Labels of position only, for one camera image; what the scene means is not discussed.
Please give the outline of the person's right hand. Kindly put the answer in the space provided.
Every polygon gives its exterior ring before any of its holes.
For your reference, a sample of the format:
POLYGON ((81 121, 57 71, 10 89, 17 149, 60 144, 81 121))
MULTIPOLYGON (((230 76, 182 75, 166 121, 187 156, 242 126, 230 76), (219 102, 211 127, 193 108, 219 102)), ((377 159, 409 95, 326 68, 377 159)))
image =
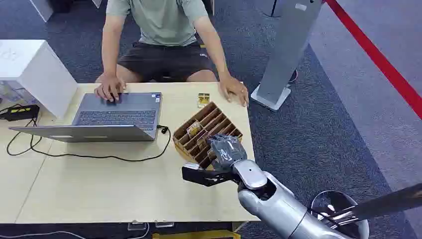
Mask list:
POLYGON ((94 94, 109 102, 117 102, 126 88, 126 83, 116 74, 102 73, 96 82, 100 85, 94 89, 94 94))

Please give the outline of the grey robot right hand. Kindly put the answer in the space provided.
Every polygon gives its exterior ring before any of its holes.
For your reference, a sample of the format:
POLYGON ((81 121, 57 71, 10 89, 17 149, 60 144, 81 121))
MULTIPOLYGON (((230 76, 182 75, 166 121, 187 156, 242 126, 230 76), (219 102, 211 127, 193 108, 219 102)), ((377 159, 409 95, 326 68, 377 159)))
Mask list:
POLYGON ((215 155, 211 164, 217 171, 227 171, 236 162, 247 159, 247 153, 236 136, 215 134, 208 138, 208 143, 215 155))

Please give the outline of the person's left hand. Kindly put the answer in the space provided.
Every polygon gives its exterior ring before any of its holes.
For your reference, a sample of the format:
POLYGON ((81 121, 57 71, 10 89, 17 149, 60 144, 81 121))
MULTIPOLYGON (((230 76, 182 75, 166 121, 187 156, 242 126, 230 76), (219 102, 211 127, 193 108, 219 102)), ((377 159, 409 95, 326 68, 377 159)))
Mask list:
POLYGON ((223 96, 229 101, 232 101, 231 95, 238 97, 240 104, 243 107, 249 105, 249 96, 247 88, 236 78, 228 75, 219 75, 219 88, 223 96))

